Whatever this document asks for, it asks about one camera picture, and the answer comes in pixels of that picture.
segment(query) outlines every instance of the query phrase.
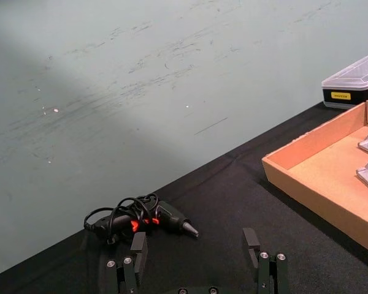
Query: cardboard box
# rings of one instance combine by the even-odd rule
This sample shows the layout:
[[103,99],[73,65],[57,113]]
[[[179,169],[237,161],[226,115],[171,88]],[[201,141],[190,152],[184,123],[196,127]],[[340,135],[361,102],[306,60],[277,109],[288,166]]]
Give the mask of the cardboard box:
[[368,101],[263,158],[268,180],[368,249]]

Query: wall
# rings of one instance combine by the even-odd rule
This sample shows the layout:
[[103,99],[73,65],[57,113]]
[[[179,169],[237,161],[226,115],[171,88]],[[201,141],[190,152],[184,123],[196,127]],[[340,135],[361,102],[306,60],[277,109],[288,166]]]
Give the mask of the wall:
[[367,54],[368,0],[0,1],[0,272],[321,101]]

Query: black fabric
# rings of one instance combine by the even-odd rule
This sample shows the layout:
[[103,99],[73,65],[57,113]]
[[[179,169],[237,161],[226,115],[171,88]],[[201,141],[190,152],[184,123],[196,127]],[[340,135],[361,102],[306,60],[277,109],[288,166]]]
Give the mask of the black fabric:
[[[253,290],[243,227],[256,230],[263,249],[288,256],[292,293],[368,293],[368,251],[268,183],[261,164],[265,154],[340,112],[312,107],[158,190],[201,235],[153,232],[142,293],[186,285]],[[124,255],[129,246],[120,249]],[[0,274],[0,294],[98,293],[107,259],[101,250],[94,236],[78,232]]]

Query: screw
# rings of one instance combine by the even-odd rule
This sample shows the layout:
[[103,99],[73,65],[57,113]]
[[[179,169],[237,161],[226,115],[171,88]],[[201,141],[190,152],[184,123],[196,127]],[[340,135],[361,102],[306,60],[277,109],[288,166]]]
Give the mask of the screw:
[[115,266],[115,262],[113,261],[113,260],[111,260],[111,261],[109,261],[107,264],[106,264],[106,266],[108,267],[108,268],[113,268],[114,266]]
[[209,293],[210,293],[210,294],[218,294],[218,289],[217,289],[217,288],[215,288],[215,287],[211,287],[211,288],[209,289]]
[[285,259],[286,259],[286,256],[285,256],[283,253],[278,253],[278,254],[277,254],[277,258],[278,258],[279,260],[285,260]]
[[261,258],[269,258],[269,254],[267,252],[260,252]]

